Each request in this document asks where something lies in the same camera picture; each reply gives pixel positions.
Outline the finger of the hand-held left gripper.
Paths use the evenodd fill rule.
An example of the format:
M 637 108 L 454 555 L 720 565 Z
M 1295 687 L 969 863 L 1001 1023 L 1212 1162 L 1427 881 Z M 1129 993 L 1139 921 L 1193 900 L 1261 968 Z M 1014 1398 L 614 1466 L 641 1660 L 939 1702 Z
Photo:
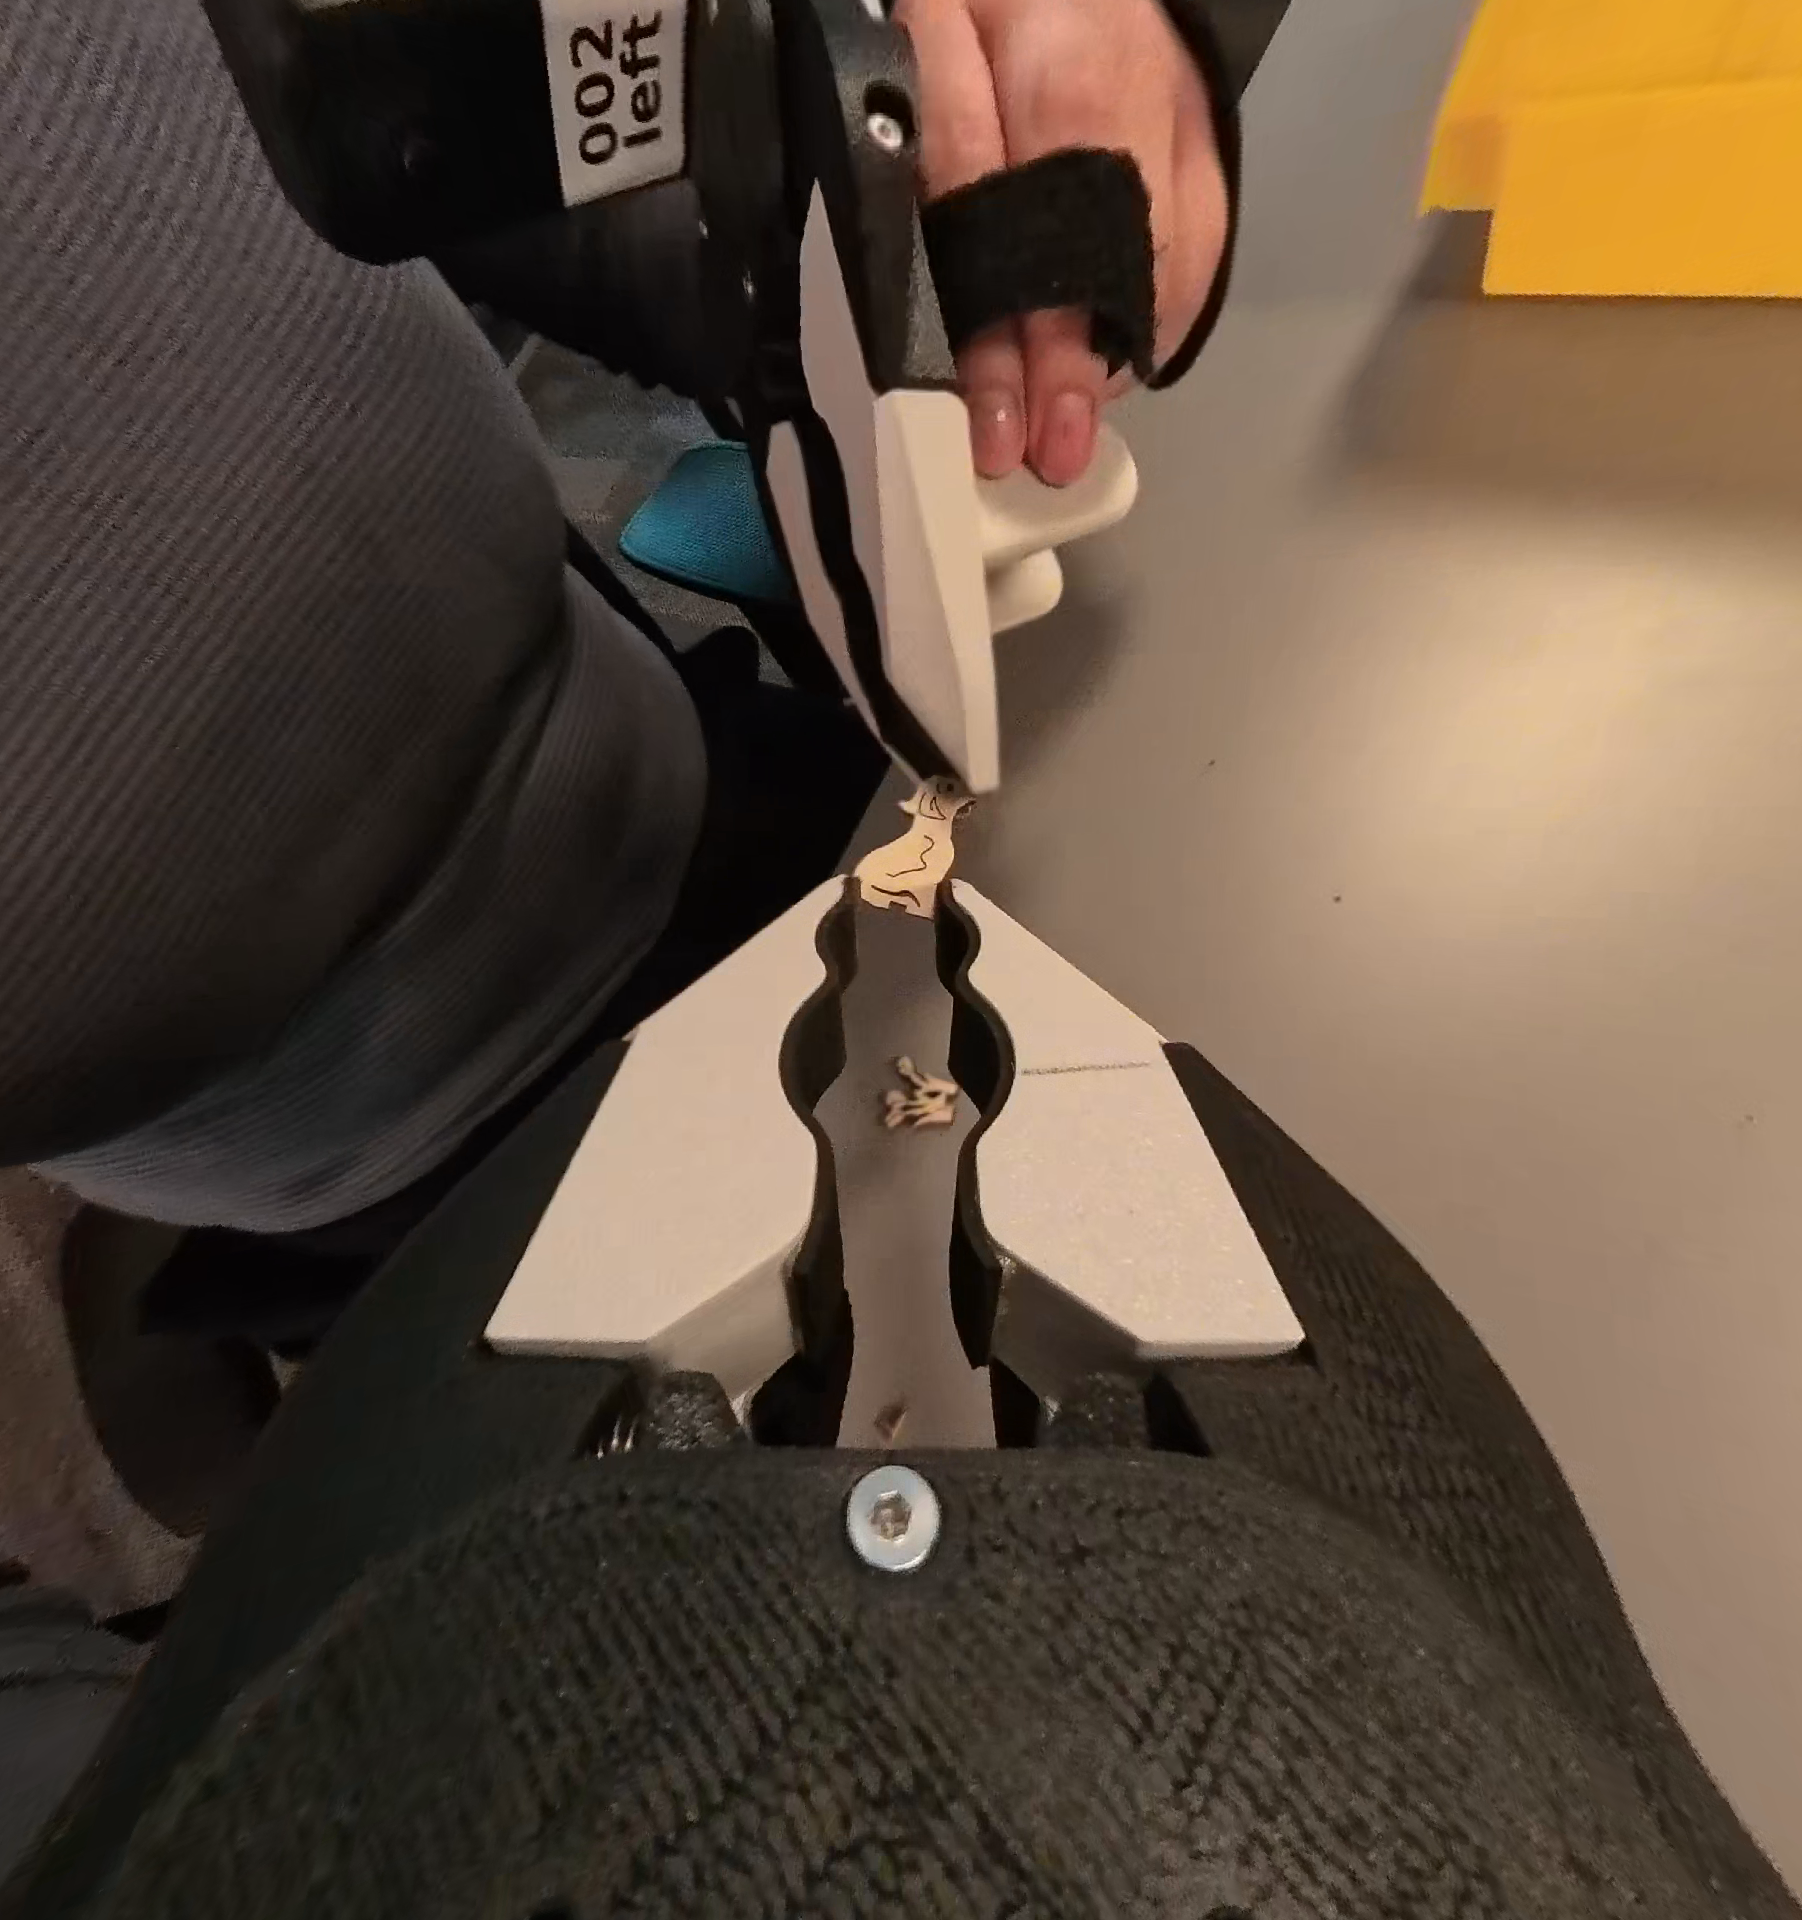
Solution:
M 890 683 L 846 470 L 829 427 L 820 414 L 793 414 L 775 421 L 754 451 L 776 548 L 814 636 L 810 651 L 895 766 L 912 780 L 929 780 L 937 749 Z
M 875 389 L 822 193 L 799 270 L 805 376 L 844 474 L 875 663 L 950 774 L 988 797 L 1001 780 L 999 699 L 965 404 Z

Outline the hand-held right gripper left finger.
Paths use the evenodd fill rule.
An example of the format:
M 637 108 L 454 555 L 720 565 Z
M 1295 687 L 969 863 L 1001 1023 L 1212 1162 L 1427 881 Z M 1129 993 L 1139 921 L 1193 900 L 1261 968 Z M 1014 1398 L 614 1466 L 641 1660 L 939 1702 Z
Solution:
M 854 1357 L 820 1106 L 859 887 L 835 878 L 642 1021 L 493 1311 L 505 1357 L 714 1377 L 752 1428 L 841 1428 Z

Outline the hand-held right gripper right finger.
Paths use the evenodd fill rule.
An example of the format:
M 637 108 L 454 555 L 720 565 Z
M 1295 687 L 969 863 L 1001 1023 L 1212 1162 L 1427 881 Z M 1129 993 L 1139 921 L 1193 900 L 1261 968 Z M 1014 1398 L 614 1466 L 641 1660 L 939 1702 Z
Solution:
M 1059 1404 L 1099 1376 L 1297 1355 L 1182 1053 L 967 881 L 939 897 L 939 976 L 975 1110 L 948 1259 L 965 1359 Z

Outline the wavy wooden model part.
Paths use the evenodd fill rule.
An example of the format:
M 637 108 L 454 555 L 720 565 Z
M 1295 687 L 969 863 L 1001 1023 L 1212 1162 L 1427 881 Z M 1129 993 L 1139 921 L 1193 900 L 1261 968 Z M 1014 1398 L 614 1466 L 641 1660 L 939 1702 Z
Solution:
M 924 781 L 899 802 L 903 831 L 854 868 L 859 906 L 931 923 L 954 876 L 958 840 L 975 795 L 950 776 Z

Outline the person's left hand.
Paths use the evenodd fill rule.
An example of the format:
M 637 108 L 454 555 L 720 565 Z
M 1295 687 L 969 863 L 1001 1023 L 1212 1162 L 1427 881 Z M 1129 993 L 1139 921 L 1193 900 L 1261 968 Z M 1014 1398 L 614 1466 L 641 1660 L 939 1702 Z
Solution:
M 1229 236 L 1229 191 L 1197 61 L 1156 3 L 903 3 L 920 74 L 927 202 L 1067 152 L 1135 159 L 1152 204 L 1158 357 L 1195 331 Z M 1044 310 L 958 353 L 973 463 L 1065 489 L 1133 378 L 1092 350 L 1088 316 Z

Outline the teal chair seat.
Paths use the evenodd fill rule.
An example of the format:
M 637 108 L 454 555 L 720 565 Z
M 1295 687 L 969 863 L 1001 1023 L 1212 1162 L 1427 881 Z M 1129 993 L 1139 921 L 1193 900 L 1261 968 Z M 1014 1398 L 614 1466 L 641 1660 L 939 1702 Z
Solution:
M 620 555 L 663 583 L 735 608 L 793 606 L 744 444 L 718 440 L 680 453 L 625 523 Z

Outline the wooden tulip piece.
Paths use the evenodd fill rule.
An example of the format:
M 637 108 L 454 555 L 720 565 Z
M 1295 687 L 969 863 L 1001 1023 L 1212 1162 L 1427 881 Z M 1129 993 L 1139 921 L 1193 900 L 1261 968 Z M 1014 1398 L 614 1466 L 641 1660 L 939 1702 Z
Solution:
M 912 1057 L 890 1061 L 890 1083 L 878 1098 L 878 1119 L 890 1134 L 946 1134 L 965 1113 L 961 1085 L 939 1072 L 920 1068 Z

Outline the person's pants leg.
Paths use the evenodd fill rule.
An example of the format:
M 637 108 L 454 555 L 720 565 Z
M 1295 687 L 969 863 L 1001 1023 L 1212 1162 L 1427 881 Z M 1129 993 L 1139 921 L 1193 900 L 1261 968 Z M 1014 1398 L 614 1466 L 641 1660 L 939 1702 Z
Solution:
M 199 1534 L 280 1402 L 271 1355 L 329 1332 L 520 1119 L 833 878 L 888 759 L 767 685 L 746 631 L 675 670 L 610 619 L 603 693 L 556 708 L 444 866 L 267 1063 L 63 1168 L 65 1304 L 108 1466 Z

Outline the person's grey sweater torso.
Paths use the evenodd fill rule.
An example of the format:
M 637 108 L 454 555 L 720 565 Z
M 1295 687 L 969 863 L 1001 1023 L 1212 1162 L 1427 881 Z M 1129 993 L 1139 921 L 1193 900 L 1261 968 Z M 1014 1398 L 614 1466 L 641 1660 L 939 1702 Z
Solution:
M 305 227 L 197 4 L 0 4 L 0 1170 L 382 1204 L 627 987 L 705 798 L 444 282 Z

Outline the yellow plastic bin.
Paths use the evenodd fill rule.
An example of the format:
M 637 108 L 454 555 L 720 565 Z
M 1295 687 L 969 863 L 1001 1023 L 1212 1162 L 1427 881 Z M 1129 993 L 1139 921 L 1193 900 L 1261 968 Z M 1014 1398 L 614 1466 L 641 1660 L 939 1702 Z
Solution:
M 1802 302 L 1802 3 L 1488 3 L 1422 214 L 1493 299 Z

